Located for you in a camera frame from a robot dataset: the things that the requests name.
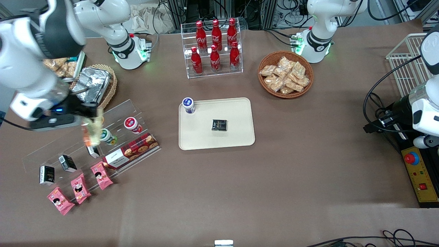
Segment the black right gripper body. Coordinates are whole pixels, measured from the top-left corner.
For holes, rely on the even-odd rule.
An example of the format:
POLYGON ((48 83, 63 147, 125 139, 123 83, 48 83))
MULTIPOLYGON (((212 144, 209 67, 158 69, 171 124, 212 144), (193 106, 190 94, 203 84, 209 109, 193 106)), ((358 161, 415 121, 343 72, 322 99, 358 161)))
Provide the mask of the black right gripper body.
POLYGON ((51 108, 57 115, 73 114, 82 117, 91 117, 91 110, 75 95, 69 94, 63 101, 51 108))

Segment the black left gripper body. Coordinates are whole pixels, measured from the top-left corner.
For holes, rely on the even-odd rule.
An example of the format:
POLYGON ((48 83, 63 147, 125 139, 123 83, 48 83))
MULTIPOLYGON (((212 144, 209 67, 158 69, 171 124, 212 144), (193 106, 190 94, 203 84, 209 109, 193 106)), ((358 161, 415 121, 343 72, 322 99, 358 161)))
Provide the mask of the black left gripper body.
POLYGON ((412 106, 409 101, 409 95, 402 97, 390 105, 390 111, 395 122, 403 125, 412 125, 412 106))

